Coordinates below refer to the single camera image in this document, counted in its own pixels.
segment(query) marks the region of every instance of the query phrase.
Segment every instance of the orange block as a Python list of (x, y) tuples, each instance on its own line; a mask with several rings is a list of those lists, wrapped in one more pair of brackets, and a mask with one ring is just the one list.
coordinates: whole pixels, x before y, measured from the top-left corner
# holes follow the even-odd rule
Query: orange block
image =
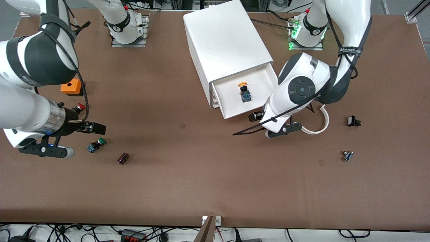
[(78, 78), (73, 78), (69, 83), (62, 84), (61, 89), (63, 93), (69, 96), (82, 96), (82, 86)]

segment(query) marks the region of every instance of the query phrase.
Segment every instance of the red button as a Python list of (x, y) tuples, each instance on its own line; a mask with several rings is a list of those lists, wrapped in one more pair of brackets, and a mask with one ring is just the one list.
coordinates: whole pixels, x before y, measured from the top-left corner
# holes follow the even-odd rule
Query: red button
[(77, 107), (80, 108), (81, 110), (85, 109), (85, 106), (83, 104), (81, 104), (81, 103), (78, 103)]

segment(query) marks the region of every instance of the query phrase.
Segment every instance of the brown table surface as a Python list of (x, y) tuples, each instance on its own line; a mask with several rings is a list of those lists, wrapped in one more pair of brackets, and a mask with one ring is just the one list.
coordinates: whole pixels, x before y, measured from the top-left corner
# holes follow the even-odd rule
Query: brown table surface
[[(209, 108), (185, 36), (188, 12), (159, 13), (139, 49), (111, 48), (97, 10), (74, 12), (91, 21), (75, 47), (88, 120), (107, 126), (108, 144), (90, 154), (98, 135), (74, 133), (60, 142), (73, 158), (39, 158), (0, 135), (0, 221), (199, 226), (212, 214), (222, 226), (430, 230), (430, 65), (403, 16), (373, 16), (359, 77), (326, 107), (326, 131), (267, 139), (232, 136), (251, 126), (247, 114), (224, 120)], [(23, 18), (16, 36), (38, 23)], [(284, 29), (255, 26), (278, 73), (299, 51), (288, 50)], [(307, 53), (334, 64), (331, 31), (324, 48)], [(40, 93), (69, 108), (83, 102), (59, 89)], [(362, 127), (347, 127), (350, 115)], [(295, 121), (316, 130), (323, 115), (304, 110)], [(349, 163), (344, 150), (355, 152)], [(131, 155), (126, 165), (116, 163), (122, 152)]]

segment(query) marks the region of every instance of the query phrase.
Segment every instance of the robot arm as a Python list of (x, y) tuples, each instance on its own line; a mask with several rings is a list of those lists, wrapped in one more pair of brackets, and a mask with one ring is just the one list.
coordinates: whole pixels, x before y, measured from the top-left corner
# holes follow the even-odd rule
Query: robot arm
[[(0, 128), (22, 153), (70, 157), (70, 147), (58, 146), (61, 136), (74, 131), (104, 134), (106, 127), (80, 121), (63, 103), (35, 93), (34, 87), (68, 83), (77, 72), (76, 34), (70, 28), (68, 7), (64, 0), (7, 1), (25, 13), (40, 15), (44, 31), (0, 42)], [(139, 14), (126, 11), (120, 0), (89, 2), (101, 11), (119, 43), (131, 43), (142, 35), (136, 25)], [(49, 137), (55, 137), (53, 144), (48, 143)]]
[(362, 52), (372, 23), (370, 3), (370, 0), (316, 0), (308, 17), (306, 13), (301, 14), (300, 23), (304, 24), (296, 37), (298, 43), (308, 46), (318, 44), (321, 39), (318, 35), (323, 33), (315, 31), (315, 28), (326, 27), (328, 13), (340, 27), (344, 44), (339, 48), (336, 66), (325, 64), (306, 53), (293, 55), (287, 61), (278, 77), (279, 86), (264, 106), (260, 121), (264, 128), (278, 133), (291, 115), (314, 99), (329, 104), (345, 95), (352, 67)]

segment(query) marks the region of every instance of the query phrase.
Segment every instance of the green button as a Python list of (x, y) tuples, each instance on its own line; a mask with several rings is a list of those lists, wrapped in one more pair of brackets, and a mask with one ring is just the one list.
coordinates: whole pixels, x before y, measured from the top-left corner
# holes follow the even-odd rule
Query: green button
[(105, 139), (103, 139), (103, 138), (99, 138), (98, 139), (98, 141), (102, 144), (102, 145), (105, 145), (106, 144), (106, 140)]

